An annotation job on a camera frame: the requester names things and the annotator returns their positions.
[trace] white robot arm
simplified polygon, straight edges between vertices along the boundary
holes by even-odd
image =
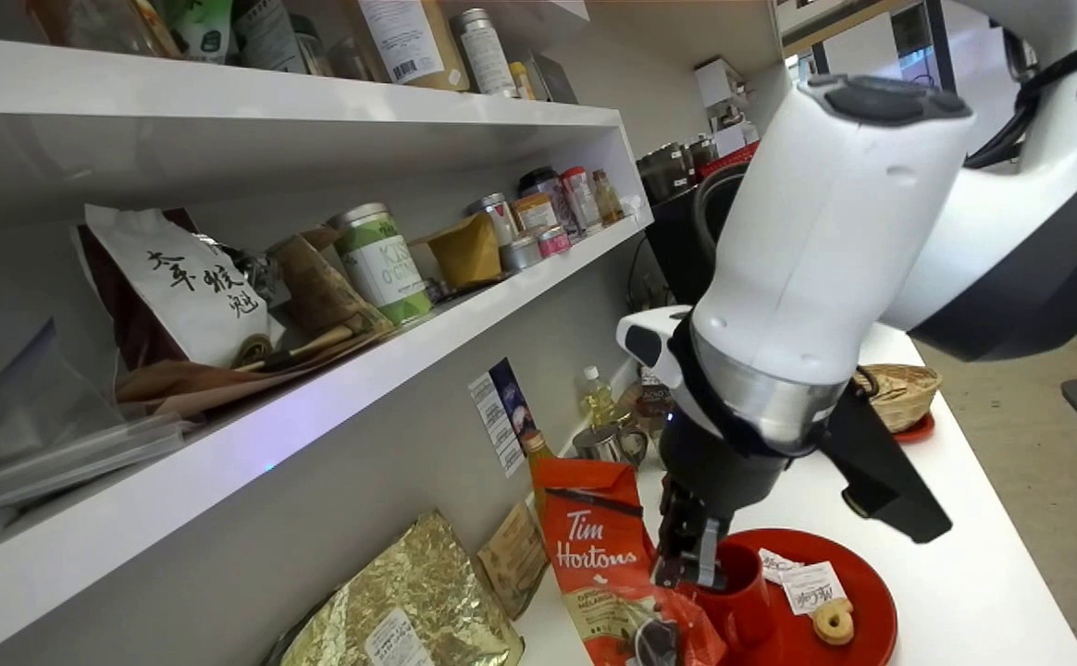
[[[618,344],[678,395],[665,428],[661,579],[719,584],[715,544],[789,458],[814,448],[849,500],[916,541],[950,528],[865,400],[849,391],[875,321],[961,360],[1060,347],[1077,333],[1077,0],[971,0],[1034,45],[1040,77],[992,151],[961,169],[974,111],[935,90],[817,77],[774,114],[687,307],[644,310]],[[871,468],[903,468],[901,506]]]

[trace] countertop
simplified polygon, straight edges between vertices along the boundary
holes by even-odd
[[[879,325],[864,363],[922,363],[906,333]],[[824,454],[806,454],[776,490],[734,520],[736,528],[805,528],[860,553],[901,607],[896,666],[1077,666],[1077,635],[1030,558],[1011,516],[992,494],[966,434],[944,395],[934,405],[935,434],[906,454],[950,516],[950,533],[909,544],[903,533],[864,522],[839,502],[843,476]],[[658,524],[661,468],[639,471],[647,528]],[[590,664],[553,573],[526,619],[526,664]]]

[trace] white counter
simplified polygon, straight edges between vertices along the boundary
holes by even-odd
[[[896,331],[875,331],[864,363],[922,363]],[[971,441],[944,400],[934,405],[935,434],[906,454],[950,516],[950,533],[909,544],[903,533],[864,522],[839,502],[843,476],[824,454],[801,458],[763,500],[736,516],[734,528],[806,528],[860,553],[888,584],[901,607],[896,666],[1077,666],[1077,635],[1034,566],[1011,516],[992,494]],[[661,471],[639,473],[647,528],[658,524]],[[528,615],[526,664],[590,664],[570,619],[559,607],[553,573]]]

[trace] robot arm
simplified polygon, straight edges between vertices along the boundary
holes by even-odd
[[[661,441],[661,581],[721,584],[719,536],[789,458],[823,448],[843,464],[864,441],[888,441],[865,400],[843,391],[875,321],[961,360],[1077,333],[1077,0],[971,3],[1049,71],[1067,62],[1011,135],[1025,131],[1013,173],[958,173],[974,111],[950,94],[812,83],[756,151],[703,299],[618,325],[618,344],[678,395]],[[948,524],[934,516],[906,533],[929,541]]]

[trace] red package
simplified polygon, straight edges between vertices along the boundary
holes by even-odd
[[[652,584],[637,471],[596,458],[534,464],[548,566],[596,666],[711,666],[726,645],[682,592]]]

